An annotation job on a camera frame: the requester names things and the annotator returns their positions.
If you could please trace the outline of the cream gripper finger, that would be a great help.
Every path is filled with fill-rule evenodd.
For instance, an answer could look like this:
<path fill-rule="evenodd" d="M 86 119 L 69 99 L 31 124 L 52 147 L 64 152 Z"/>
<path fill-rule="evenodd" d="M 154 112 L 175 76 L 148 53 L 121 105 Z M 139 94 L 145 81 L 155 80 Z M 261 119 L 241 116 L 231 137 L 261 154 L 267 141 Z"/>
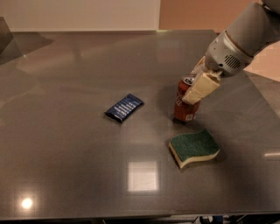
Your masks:
<path fill-rule="evenodd" d="M 192 74 L 198 75 L 198 74 L 208 73 L 209 71 L 210 69 L 206 65 L 206 57 L 203 56 L 192 70 Z"/>
<path fill-rule="evenodd" d="M 199 74 L 192 85 L 186 90 L 182 101 L 193 105 L 210 95 L 220 86 L 220 79 L 210 73 Z"/>

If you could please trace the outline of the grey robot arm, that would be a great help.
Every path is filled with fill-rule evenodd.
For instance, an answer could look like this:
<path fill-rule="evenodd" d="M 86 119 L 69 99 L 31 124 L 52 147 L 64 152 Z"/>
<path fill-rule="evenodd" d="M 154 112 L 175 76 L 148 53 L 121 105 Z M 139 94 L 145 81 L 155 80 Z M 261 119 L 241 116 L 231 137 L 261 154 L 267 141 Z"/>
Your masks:
<path fill-rule="evenodd" d="M 223 75 L 236 75 L 266 46 L 280 40 L 280 1 L 252 3 L 209 45 L 192 70 L 192 85 L 182 97 L 195 104 L 215 91 Z"/>

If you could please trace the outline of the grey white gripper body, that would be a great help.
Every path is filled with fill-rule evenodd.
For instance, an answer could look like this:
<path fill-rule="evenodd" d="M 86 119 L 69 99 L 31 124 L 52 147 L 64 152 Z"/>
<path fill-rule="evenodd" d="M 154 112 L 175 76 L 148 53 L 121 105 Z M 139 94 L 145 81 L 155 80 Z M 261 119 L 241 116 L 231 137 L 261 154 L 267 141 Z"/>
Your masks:
<path fill-rule="evenodd" d="M 209 70 L 233 76 L 253 60 L 223 31 L 207 48 L 205 65 Z"/>

